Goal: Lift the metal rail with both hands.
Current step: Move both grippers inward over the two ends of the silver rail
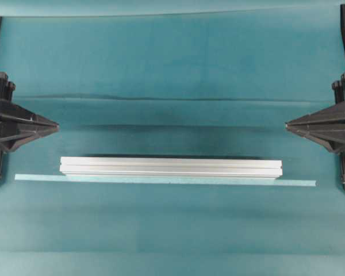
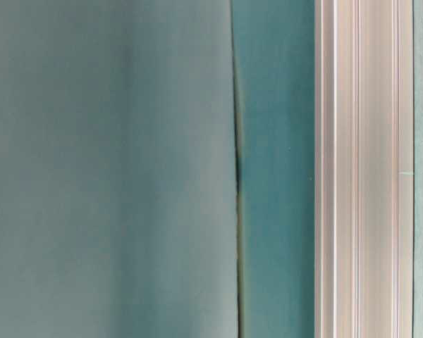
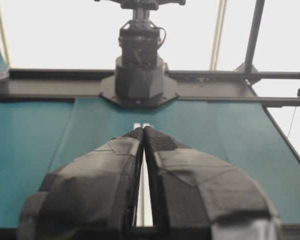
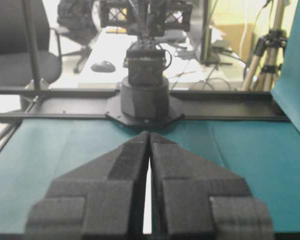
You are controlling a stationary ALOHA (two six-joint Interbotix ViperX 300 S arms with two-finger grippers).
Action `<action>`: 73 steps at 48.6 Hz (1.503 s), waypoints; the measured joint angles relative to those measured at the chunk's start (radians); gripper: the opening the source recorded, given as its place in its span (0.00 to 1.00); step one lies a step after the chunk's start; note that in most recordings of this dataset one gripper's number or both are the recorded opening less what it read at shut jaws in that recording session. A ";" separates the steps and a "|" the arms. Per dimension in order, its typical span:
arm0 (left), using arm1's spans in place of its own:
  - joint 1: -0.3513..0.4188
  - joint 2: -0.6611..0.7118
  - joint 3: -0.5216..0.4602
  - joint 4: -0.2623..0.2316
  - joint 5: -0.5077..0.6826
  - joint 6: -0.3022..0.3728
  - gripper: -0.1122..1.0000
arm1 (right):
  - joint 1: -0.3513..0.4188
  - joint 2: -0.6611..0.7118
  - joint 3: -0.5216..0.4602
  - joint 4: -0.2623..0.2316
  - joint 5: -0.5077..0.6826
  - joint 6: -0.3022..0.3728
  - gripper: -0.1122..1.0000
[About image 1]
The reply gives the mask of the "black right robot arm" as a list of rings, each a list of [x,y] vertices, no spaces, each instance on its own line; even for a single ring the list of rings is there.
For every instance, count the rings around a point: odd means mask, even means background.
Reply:
[[[345,73],[332,84],[335,104],[285,124],[286,130],[335,154],[345,152]]]

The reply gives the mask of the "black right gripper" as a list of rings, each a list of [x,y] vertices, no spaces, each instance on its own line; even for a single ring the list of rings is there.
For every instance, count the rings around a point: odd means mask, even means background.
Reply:
[[[325,124],[342,121],[342,125]],[[324,147],[328,152],[345,152],[345,101],[285,123],[286,130]]]

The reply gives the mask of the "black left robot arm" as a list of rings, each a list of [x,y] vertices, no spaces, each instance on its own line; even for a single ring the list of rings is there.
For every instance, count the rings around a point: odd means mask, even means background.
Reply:
[[[14,152],[59,130],[58,123],[12,102],[15,89],[8,75],[0,72],[0,150],[3,152]]]

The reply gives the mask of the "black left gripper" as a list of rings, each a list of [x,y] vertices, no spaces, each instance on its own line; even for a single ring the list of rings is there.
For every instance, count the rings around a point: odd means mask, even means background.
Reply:
[[[19,134],[10,136],[9,119],[26,124],[46,126],[22,126],[19,128]],[[25,144],[54,134],[58,132],[58,126],[59,124],[54,121],[0,98],[0,150],[3,152],[14,152]]]

